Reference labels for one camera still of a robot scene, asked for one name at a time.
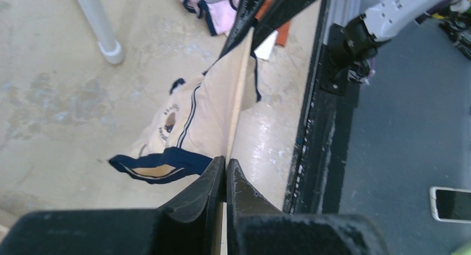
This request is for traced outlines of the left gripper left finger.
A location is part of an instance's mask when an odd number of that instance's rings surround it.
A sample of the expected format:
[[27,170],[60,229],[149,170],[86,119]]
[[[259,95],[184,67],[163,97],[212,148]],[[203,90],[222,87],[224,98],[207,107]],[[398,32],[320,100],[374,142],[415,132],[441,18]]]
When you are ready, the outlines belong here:
[[226,166],[153,209],[38,211],[19,219],[2,254],[220,254]]

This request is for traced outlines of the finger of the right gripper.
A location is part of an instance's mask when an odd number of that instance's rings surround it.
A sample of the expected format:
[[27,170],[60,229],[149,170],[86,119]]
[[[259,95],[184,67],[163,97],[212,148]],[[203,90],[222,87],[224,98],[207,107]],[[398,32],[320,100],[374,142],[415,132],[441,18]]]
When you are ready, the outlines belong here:
[[260,19],[256,19],[256,14],[261,9],[266,0],[240,0],[232,29],[224,43],[219,58],[225,56],[239,44],[250,29],[254,29],[250,50],[255,51],[262,42],[274,31],[274,25],[271,23],[271,8],[268,7]]
[[251,50],[255,51],[276,29],[308,8],[316,0],[271,0],[254,29]]

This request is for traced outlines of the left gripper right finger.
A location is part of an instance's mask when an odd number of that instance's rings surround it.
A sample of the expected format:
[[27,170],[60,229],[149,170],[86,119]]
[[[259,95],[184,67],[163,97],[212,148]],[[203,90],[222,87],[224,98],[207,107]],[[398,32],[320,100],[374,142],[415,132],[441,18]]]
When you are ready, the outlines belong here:
[[389,254],[380,231],[352,214],[286,214],[245,177],[227,168],[228,254]]

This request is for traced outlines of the pink underwear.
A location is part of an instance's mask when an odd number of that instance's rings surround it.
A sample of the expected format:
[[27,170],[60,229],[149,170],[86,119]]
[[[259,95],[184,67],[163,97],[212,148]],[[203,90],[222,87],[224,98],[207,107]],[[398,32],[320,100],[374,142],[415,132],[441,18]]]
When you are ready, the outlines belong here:
[[211,36],[227,35],[234,25],[239,0],[179,0],[197,18],[206,20]]

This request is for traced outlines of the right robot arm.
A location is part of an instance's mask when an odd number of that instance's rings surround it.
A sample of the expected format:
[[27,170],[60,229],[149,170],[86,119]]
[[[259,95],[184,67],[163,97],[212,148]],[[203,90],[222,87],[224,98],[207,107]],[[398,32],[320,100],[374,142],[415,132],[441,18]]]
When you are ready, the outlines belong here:
[[[288,22],[316,0],[271,0],[260,20],[255,15],[265,0],[240,0],[233,28],[221,55],[228,53],[253,29],[254,51],[277,28]],[[468,0],[382,0],[369,7],[343,28],[344,39],[332,48],[330,60],[337,69],[370,59],[378,48],[394,38],[407,24],[444,6],[452,12],[465,13]]]

